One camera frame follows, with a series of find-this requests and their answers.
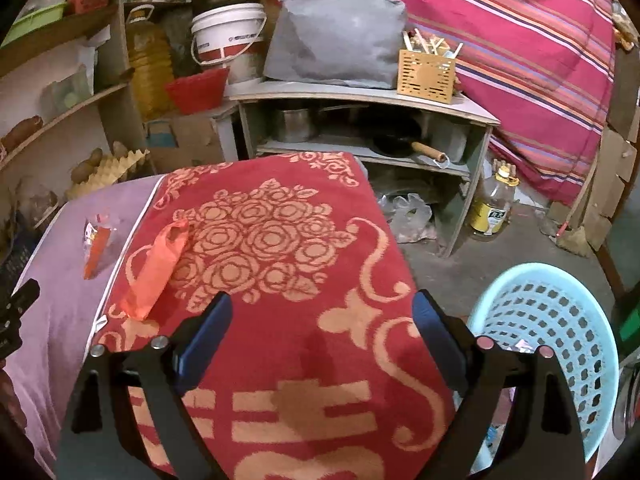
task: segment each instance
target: broom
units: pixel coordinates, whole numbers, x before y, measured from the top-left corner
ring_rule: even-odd
[[[571,209],[569,209],[569,214],[566,216],[566,220],[562,226],[558,229],[554,240],[554,243],[561,249],[573,254],[578,254],[578,256],[583,256],[585,258],[588,258],[591,254],[591,247],[587,241],[587,234],[584,230],[584,226],[581,225],[577,229],[568,232],[566,231],[566,228],[569,225],[571,218],[574,216],[575,211],[578,209],[580,202],[582,202],[585,193],[587,193],[587,188],[591,185],[591,179],[593,178],[597,164],[598,152],[596,152],[596,156],[593,158],[593,162],[589,168],[589,174],[587,175],[584,184],[582,184],[580,193],[578,193]]]

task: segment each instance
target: potato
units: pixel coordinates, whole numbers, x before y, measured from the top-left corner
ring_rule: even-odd
[[[87,159],[89,164],[92,166],[100,166],[100,161],[102,160],[102,150],[100,148],[96,148],[91,152],[91,155]]]
[[[123,156],[129,155],[129,150],[127,147],[121,143],[119,140],[113,141],[113,156],[115,158],[122,158]]]
[[[83,160],[75,168],[71,170],[71,181],[74,184],[82,184],[87,181],[89,177],[94,174],[95,166],[89,159]]]

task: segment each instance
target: rose pattern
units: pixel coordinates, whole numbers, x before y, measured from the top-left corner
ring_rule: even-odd
[[[231,166],[232,162],[222,162],[211,166],[197,166],[196,168],[180,168],[166,176],[164,194],[154,203],[154,209],[164,209],[169,202],[180,196],[180,190],[185,186],[195,184],[206,173],[217,173]]]
[[[347,187],[357,187],[360,183],[354,178],[349,159],[344,152],[296,152],[281,153],[278,156],[288,158],[290,162],[308,162],[310,168],[325,170],[329,180],[338,180]]]
[[[176,210],[174,219],[188,218],[194,233],[170,280],[176,298],[198,313],[219,290],[242,292],[245,303],[262,294],[315,297],[326,281],[322,271],[358,231],[350,222],[338,230],[331,206],[308,201],[317,193],[272,178],[249,193],[222,189],[198,208]]]

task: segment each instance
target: small plastic package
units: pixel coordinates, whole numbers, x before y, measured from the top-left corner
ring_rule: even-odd
[[[90,280],[96,275],[100,258],[116,231],[108,215],[98,214],[84,223],[84,279]]]

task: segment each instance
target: green plastic basket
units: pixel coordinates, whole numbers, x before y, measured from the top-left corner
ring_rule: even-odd
[[[49,23],[62,19],[62,15],[65,13],[65,7],[66,2],[62,2],[27,14],[11,26],[9,33],[0,46],[5,46],[7,43],[11,43],[13,40],[17,40],[37,28],[44,27],[45,25],[49,25]]]

